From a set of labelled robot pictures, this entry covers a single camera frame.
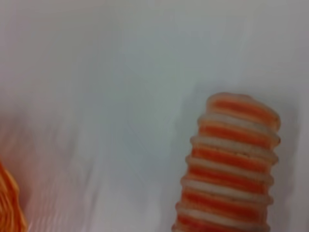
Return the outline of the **orange wire basket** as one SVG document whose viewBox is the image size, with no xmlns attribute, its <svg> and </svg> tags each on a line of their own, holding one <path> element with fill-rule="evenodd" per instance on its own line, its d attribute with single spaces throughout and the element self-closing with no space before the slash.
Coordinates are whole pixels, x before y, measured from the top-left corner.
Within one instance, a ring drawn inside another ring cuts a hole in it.
<svg viewBox="0 0 309 232">
<path fill-rule="evenodd" d="M 19 203 L 19 186 L 0 162 L 0 232 L 28 232 Z"/>
</svg>

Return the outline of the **orange striped bread roll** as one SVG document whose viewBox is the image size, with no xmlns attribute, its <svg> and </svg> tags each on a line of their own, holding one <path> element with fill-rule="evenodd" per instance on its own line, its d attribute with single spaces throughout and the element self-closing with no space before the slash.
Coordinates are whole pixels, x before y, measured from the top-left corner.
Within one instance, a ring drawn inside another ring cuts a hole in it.
<svg viewBox="0 0 309 232">
<path fill-rule="evenodd" d="M 280 116 L 254 98 L 216 93 L 190 140 L 172 232 L 270 232 Z"/>
</svg>

